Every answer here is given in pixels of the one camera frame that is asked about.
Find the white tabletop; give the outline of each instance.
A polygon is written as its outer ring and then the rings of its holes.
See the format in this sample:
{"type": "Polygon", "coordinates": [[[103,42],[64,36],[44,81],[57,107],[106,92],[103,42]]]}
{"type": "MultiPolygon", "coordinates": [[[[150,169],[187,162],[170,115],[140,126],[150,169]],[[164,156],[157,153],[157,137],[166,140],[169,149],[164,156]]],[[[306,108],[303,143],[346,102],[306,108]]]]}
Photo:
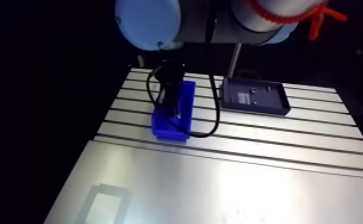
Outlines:
{"type": "MultiPolygon", "coordinates": [[[[283,83],[285,117],[222,110],[209,138],[158,141],[149,71],[129,73],[45,223],[363,223],[363,136],[334,89],[283,83]]],[[[207,132],[209,80],[185,79],[207,132]]]]}

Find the black background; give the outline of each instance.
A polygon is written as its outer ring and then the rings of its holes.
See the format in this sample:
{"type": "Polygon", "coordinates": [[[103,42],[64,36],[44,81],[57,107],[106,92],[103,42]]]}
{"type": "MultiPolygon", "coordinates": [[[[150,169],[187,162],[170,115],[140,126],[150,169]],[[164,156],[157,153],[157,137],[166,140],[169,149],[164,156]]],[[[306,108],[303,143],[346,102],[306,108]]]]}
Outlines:
{"type": "MultiPolygon", "coordinates": [[[[349,16],[327,20],[308,42],[244,46],[237,70],[258,79],[336,87],[363,106],[363,1],[332,1],[349,16]]],[[[42,223],[82,149],[96,133],[139,50],[119,33],[110,0],[0,1],[0,222],[42,223]]],[[[214,45],[208,73],[227,72],[233,45],[214,45]]],[[[185,46],[187,70],[200,71],[185,46]]],[[[154,53],[143,53],[155,64],[154,53]]],[[[354,117],[363,132],[363,112],[354,117]]]]}

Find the black cable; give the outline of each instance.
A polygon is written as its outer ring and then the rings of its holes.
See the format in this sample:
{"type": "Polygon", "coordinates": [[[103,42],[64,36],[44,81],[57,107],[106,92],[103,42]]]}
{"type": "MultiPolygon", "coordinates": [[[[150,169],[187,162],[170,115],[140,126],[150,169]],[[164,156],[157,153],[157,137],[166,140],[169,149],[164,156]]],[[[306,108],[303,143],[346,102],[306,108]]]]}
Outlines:
{"type": "MultiPolygon", "coordinates": [[[[153,70],[151,73],[148,74],[147,80],[145,82],[146,87],[147,87],[147,92],[148,92],[148,96],[149,99],[151,99],[151,102],[153,103],[153,105],[155,105],[155,107],[160,107],[161,105],[158,104],[155,99],[152,96],[151,93],[151,88],[150,88],[150,80],[152,78],[152,76],[155,74],[155,72],[160,69],[160,67],[156,68],[155,70],[153,70]]],[[[216,90],[216,83],[215,83],[215,79],[213,78],[212,75],[209,76],[209,80],[210,80],[210,86],[212,87],[212,93],[213,93],[213,99],[215,100],[215,108],[216,108],[216,120],[215,120],[215,125],[213,127],[213,129],[209,132],[209,133],[205,133],[205,134],[201,134],[201,133],[194,133],[194,132],[188,132],[187,130],[183,129],[182,127],[174,124],[174,122],[169,118],[169,122],[180,132],[192,136],[192,137],[196,137],[196,138],[206,138],[209,137],[210,135],[212,135],[214,132],[216,132],[218,126],[219,126],[219,122],[220,122],[220,106],[219,106],[219,98],[218,98],[218,93],[216,90]]]]}
{"type": "MultiPolygon", "coordinates": [[[[203,48],[203,60],[204,60],[204,65],[205,66],[209,66],[209,62],[207,60],[208,56],[209,56],[209,48],[210,48],[210,43],[212,41],[213,38],[213,31],[215,30],[215,25],[216,25],[216,10],[217,10],[217,0],[211,0],[210,5],[209,5],[209,14],[208,14],[208,18],[207,18],[207,23],[206,23],[206,31],[205,31],[205,43],[204,43],[204,48],[203,48]]],[[[152,78],[152,76],[158,71],[160,70],[160,66],[156,69],[154,69],[151,73],[149,73],[147,80],[145,82],[146,86],[147,86],[147,92],[148,92],[148,96],[151,99],[151,102],[155,105],[155,107],[159,107],[160,104],[158,104],[155,99],[152,97],[152,93],[151,93],[151,88],[150,88],[150,80],[152,78]]],[[[192,136],[192,137],[196,137],[196,138],[206,138],[209,137],[210,135],[212,135],[213,133],[216,132],[216,130],[219,127],[219,122],[220,122],[220,105],[219,105],[219,98],[218,98],[218,92],[216,89],[216,83],[215,83],[215,78],[213,77],[213,75],[208,74],[209,76],[209,81],[210,81],[210,87],[212,89],[212,94],[213,94],[213,100],[215,101],[215,109],[216,109],[216,120],[215,120],[215,125],[213,127],[213,129],[209,132],[209,133],[193,133],[193,132],[188,132],[187,130],[184,130],[182,127],[174,124],[174,122],[169,119],[169,122],[180,132],[192,136]]]]}

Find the table surface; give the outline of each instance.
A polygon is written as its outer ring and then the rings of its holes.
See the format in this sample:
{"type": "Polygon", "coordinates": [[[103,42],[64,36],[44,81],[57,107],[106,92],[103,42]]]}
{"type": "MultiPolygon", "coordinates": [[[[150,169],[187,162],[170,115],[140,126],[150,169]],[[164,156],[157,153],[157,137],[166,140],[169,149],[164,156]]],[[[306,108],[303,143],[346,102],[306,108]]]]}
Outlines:
{"type": "MultiPolygon", "coordinates": [[[[45,223],[363,223],[363,136],[334,89],[283,83],[285,117],[222,110],[211,137],[158,141],[148,72],[128,74],[45,223]]],[[[208,132],[208,76],[185,80],[208,132]]]]}

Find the blue 3d printed part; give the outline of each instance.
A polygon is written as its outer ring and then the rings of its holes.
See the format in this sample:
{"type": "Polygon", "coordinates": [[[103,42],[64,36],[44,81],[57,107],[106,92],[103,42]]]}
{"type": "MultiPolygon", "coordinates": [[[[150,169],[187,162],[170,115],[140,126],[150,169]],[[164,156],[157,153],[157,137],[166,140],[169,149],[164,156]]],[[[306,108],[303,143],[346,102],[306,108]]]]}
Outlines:
{"type": "Polygon", "coordinates": [[[158,138],[176,139],[176,140],[187,140],[190,138],[180,132],[174,125],[170,123],[173,121],[174,124],[183,128],[188,132],[191,131],[191,120],[193,118],[193,105],[195,95],[195,82],[183,81],[181,94],[178,100],[178,117],[169,117],[166,115],[166,110],[161,107],[155,107],[152,114],[152,133],[158,138]]]}

